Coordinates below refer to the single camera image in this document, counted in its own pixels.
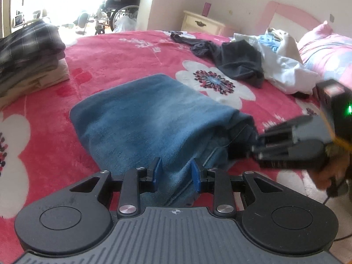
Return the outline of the person right hand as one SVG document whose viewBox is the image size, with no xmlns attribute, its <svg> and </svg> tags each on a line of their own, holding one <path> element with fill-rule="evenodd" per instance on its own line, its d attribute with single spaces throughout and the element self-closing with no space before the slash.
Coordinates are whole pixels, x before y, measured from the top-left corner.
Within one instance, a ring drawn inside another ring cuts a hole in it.
<svg viewBox="0 0 352 264">
<path fill-rule="evenodd" d="M 332 157 L 324 156 L 318 168 L 309 169 L 308 175 L 315 187 L 324 191 L 332 185 L 332 178 L 342 179 L 350 165 L 350 153 L 343 151 Z"/>
</svg>

